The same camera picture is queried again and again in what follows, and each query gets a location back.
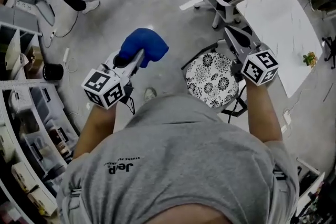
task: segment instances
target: sneaker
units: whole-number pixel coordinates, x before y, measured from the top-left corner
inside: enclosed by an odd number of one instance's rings
[[[86,2],[86,8],[82,11],[84,14],[96,9],[100,4],[99,0],[95,0],[92,2]]]
[[[144,96],[145,97],[145,103],[147,103],[148,101],[154,99],[157,96],[158,95],[157,95],[157,93],[156,93],[156,91],[155,91],[154,88],[152,88],[152,87],[146,88],[146,90],[145,90],[145,96]]]

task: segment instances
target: black and white floral fabric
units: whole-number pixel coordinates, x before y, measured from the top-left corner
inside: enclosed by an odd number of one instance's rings
[[[219,108],[230,102],[238,91],[238,83],[230,70],[231,65],[229,58],[216,52],[198,57],[186,73],[190,94],[211,108]]]

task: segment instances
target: forearm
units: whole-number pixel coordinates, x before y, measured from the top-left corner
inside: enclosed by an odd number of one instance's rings
[[[90,153],[101,141],[113,133],[116,105],[109,110],[94,106],[79,136],[74,159]]]
[[[266,86],[246,79],[248,125],[252,135],[263,143],[282,141],[282,133]]]

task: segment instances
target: person in gray shirt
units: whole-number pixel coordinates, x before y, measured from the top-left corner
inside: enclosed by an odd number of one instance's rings
[[[57,195],[66,224],[283,224],[297,168],[265,86],[247,84],[250,134],[190,95],[157,97],[113,133],[95,106]]]

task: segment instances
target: blue cloth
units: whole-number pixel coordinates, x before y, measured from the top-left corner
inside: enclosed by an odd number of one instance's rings
[[[144,49],[145,56],[140,67],[145,68],[149,61],[159,61],[169,50],[169,47],[153,30],[138,28],[131,33],[121,45],[119,57],[124,60],[129,60],[141,49]]]

